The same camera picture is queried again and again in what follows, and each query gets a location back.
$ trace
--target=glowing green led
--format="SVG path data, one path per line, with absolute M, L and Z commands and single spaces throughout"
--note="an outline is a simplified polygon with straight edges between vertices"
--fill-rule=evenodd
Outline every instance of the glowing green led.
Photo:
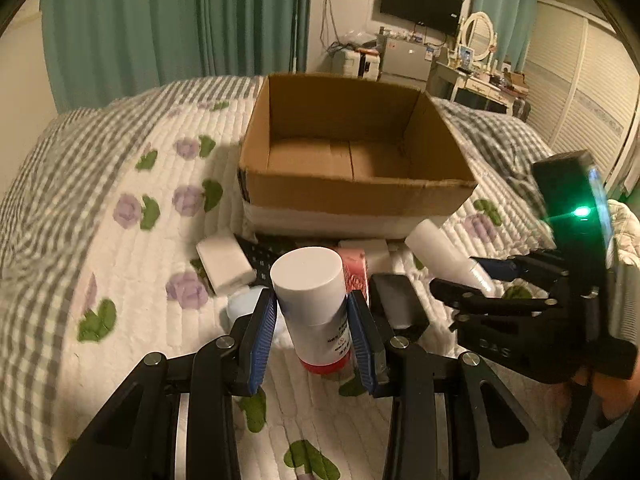
M 574 216 L 588 216 L 590 212 L 591 208 L 583 205 L 574 209 Z

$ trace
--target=teal curtain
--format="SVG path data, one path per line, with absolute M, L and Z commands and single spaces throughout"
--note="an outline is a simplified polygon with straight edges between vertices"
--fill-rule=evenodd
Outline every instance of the teal curtain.
M 170 81 L 304 71 L 308 0 L 40 0 L 59 112 Z
M 495 53 L 498 66 L 506 57 L 516 70 L 524 66 L 527 45 L 536 21 L 536 4 L 537 0 L 473 0 L 472 12 L 486 12 L 498 33 Z

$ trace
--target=red package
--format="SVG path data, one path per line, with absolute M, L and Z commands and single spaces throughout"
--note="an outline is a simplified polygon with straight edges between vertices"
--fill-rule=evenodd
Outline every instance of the red package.
M 363 249 L 347 249 L 332 247 L 332 250 L 340 254 L 342 270 L 344 271 L 344 283 L 347 286 L 347 294 L 352 290 L 361 290 L 364 299 L 369 303 L 369 285 L 367 284 L 367 261 Z

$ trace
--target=black tv screen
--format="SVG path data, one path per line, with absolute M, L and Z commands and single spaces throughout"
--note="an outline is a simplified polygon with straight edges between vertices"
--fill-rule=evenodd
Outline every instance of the black tv screen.
M 458 31 L 462 0 L 382 0 L 380 12 L 426 27 L 449 36 Z

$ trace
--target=checkered fabric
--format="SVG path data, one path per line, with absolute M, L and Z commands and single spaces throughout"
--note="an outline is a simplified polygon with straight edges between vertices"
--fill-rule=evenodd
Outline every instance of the checkered fabric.
M 33 478 L 50 478 L 56 466 L 51 409 L 68 308 L 121 169 L 176 107 L 255 97 L 260 83 L 174 82 L 60 116 L 0 203 L 0 431 Z
M 472 110 L 457 103 L 434 99 L 446 120 L 466 137 L 538 218 L 544 218 L 545 203 L 533 180 L 531 165 L 553 155 L 533 128 L 503 114 Z

